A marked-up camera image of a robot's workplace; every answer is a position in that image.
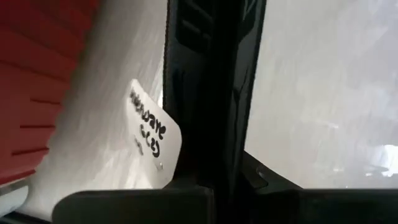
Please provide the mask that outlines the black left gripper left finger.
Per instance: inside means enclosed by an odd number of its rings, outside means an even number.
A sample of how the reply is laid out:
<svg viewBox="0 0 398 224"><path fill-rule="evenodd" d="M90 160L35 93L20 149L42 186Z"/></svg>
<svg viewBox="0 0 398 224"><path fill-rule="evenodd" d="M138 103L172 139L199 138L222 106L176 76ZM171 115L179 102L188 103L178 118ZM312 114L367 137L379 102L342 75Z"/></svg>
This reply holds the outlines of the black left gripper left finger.
<svg viewBox="0 0 398 224"><path fill-rule="evenodd" d="M215 202L211 188L202 186L193 178L180 177L164 187L174 198L169 203L175 224L214 224Z"/></svg>

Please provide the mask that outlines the red plastic bin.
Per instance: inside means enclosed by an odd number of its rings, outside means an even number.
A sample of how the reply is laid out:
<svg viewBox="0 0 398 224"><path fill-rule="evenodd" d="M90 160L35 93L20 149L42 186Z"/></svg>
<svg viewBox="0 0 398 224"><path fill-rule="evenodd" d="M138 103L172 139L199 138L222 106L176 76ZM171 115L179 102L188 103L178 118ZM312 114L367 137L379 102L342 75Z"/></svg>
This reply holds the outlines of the red plastic bin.
<svg viewBox="0 0 398 224"><path fill-rule="evenodd" d="M101 0L0 0L0 186L48 153Z"/></svg>

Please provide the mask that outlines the small black cloth item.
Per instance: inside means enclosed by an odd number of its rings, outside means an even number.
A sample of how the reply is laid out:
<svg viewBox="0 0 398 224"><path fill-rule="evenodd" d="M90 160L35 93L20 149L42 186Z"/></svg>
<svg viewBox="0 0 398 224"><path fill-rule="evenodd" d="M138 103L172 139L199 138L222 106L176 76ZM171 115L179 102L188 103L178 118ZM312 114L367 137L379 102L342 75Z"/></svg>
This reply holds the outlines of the small black cloth item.
<svg viewBox="0 0 398 224"><path fill-rule="evenodd" d="M163 107L181 130L172 180L214 192L214 224L236 194L267 0L167 0Z"/></svg>

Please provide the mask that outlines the black aluminium table frame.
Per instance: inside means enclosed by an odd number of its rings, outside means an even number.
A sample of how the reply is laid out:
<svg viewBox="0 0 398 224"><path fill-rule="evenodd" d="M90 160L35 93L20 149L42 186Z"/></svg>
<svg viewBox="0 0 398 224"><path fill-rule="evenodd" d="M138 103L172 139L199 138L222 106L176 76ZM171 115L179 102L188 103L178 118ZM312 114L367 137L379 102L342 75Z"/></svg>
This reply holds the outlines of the black aluminium table frame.
<svg viewBox="0 0 398 224"><path fill-rule="evenodd" d="M52 224L52 222L19 212L11 212L0 218L0 224Z"/></svg>

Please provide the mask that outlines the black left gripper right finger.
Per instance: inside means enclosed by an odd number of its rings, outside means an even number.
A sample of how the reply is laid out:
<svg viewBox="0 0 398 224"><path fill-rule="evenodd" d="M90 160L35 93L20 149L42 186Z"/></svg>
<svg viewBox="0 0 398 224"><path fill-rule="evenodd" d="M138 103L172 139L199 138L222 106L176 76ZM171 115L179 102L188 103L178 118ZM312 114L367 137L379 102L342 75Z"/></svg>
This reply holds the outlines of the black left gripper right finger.
<svg viewBox="0 0 398 224"><path fill-rule="evenodd" d="M249 224L296 224L302 188L245 152L243 174L249 184Z"/></svg>

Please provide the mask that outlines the white paper tag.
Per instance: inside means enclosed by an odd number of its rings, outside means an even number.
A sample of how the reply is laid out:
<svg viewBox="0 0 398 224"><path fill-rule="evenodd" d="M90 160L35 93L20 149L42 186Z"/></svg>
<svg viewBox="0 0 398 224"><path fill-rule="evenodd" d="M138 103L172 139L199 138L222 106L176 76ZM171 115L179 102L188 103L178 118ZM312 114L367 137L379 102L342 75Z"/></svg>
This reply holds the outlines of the white paper tag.
<svg viewBox="0 0 398 224"><path fill-rule="evenodd" d="M133 79L126 100L128 130L138 148L151 187L161 189L174 176L182 146L178 124Z"/></svg>

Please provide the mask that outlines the clear spray bottle grey trigger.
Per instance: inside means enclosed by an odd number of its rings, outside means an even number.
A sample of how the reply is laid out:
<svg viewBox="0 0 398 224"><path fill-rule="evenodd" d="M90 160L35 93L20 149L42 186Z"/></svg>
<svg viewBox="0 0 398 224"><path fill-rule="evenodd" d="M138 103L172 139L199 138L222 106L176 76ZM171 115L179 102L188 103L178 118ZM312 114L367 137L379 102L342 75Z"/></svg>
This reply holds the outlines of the clear spray bottle grey trigger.
<svg viewBox="0 0 398 224"><path fill-rule="evenodd" d="M0 187L0 218L21 207L29 194L29 186L24 182Z"/></svg>

